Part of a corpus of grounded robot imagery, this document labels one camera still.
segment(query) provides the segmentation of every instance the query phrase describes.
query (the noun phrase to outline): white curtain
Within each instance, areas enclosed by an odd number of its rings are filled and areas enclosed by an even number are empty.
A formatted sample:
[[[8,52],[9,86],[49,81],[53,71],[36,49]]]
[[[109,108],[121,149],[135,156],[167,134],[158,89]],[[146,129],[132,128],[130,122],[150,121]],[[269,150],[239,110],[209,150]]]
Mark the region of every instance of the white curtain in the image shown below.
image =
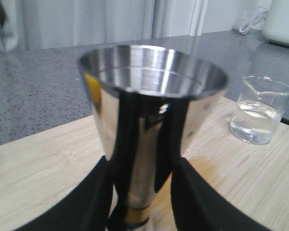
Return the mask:
[[[205,1],[0,0],[0,52],[196,35]]]

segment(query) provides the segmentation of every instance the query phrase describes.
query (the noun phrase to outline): white cable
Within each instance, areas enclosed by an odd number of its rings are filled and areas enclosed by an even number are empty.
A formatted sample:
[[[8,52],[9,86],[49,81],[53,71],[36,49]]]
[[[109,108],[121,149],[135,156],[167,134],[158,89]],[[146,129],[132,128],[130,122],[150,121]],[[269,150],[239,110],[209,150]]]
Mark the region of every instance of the white cable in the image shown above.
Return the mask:
[[[252,15],[251,19],[240,26],[238,32],[242,35],[246,34],[254,25],[262,22],[268,14],[268,9],[260,7]]]

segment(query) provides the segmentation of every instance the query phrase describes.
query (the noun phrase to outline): glass beaker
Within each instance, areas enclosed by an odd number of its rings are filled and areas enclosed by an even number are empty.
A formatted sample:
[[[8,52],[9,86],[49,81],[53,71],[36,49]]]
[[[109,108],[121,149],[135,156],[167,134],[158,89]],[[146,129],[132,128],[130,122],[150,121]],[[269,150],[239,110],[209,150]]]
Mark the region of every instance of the glass beaker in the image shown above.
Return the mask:
[[[275,78],[244,76],[231,132],[253,144],[266,144],[274,136],[289,99],[289,85]]]

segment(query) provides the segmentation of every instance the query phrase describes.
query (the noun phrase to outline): gold band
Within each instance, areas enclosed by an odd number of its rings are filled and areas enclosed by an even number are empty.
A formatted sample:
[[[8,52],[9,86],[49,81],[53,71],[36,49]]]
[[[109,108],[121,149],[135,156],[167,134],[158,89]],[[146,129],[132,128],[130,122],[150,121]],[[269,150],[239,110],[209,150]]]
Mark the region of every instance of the gold band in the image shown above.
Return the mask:
[[[142,223],[149,218],[150,208],[144,209],[131,209],[128,208],[125,221],[131,224]]]

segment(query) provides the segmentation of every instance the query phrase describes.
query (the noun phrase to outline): white wall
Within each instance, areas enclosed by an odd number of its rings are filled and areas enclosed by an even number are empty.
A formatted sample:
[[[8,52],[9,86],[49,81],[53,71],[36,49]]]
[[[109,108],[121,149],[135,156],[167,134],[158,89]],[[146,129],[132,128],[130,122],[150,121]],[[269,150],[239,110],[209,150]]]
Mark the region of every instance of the white wall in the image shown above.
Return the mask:
[[[231,30],[245,10],[257,6],[270,8],[272,0],[209,0],[202,33]],[[263,22],[254,27],[261,29]]]

